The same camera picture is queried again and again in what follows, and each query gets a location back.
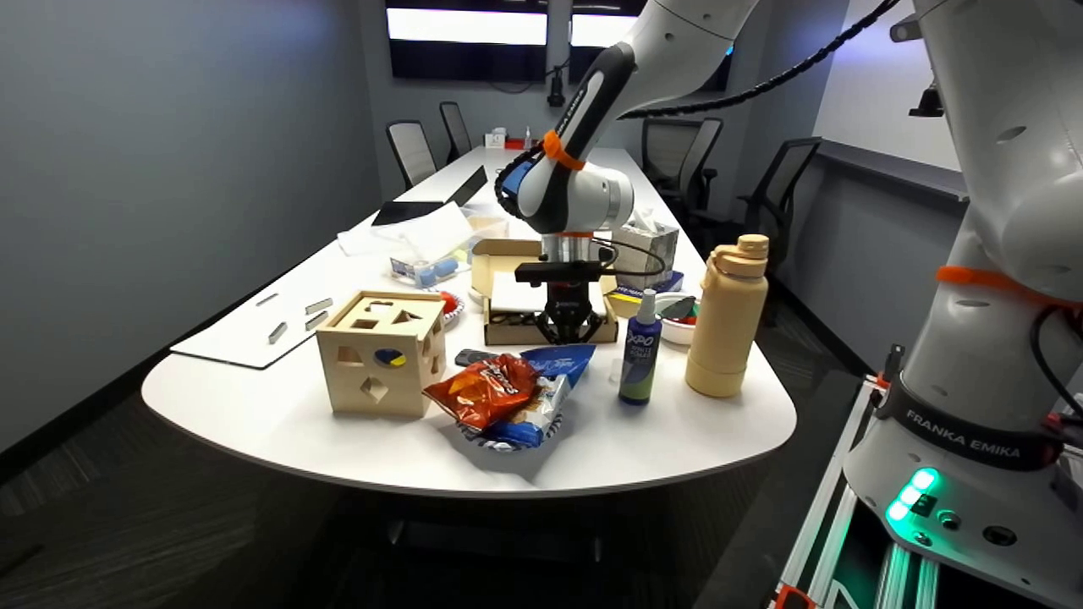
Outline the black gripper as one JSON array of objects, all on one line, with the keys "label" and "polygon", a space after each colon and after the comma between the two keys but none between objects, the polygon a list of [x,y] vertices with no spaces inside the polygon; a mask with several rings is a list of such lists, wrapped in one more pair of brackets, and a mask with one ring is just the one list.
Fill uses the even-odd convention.
[{"label": "black gripper", "polygon": [[613,250],[596,233],[545,233],[540,255],[514,268],[514,279],[545,287],[545,315],[534,315],[534,330],[545,341],[565,341],[551,318],[581,318],[575,341],[593,341],[604,325],[593,315],[589,287],[604,273]]}]

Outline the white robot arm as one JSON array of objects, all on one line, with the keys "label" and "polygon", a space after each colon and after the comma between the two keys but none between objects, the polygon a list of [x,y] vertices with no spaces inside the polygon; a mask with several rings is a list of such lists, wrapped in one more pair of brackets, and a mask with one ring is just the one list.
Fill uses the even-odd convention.
[{"label": "white robot arm", "polygon": [[[498,199],[589,279],[589,241],[633,210],[589,159],[630,114],[669,114],[719,66],[758,0],[647,0],[589,69],[555,128],[498,172]],[[1083,7],[915,0],[968,210],[920,338],[841,475],[885,536],[1048,609],[1083,606]]]}]

